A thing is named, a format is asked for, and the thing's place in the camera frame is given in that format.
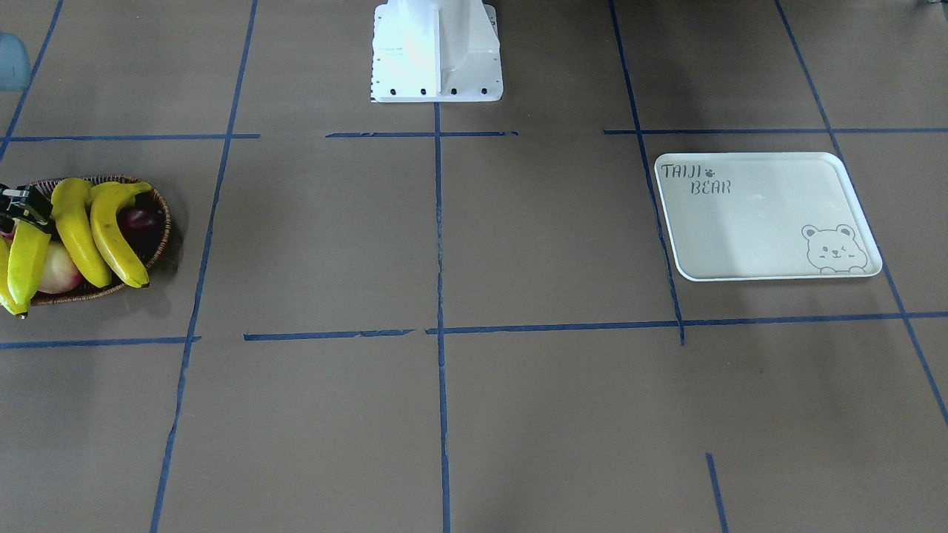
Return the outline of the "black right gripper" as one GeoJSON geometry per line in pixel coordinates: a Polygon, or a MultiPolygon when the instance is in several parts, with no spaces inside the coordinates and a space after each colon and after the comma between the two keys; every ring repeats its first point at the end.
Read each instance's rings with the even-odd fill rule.
{"type": "Polygon", "coordinates": [[[13,232],[17,221],[52,232],[52,204],[36,187],[1,186],[1,232],[13,232]]]}

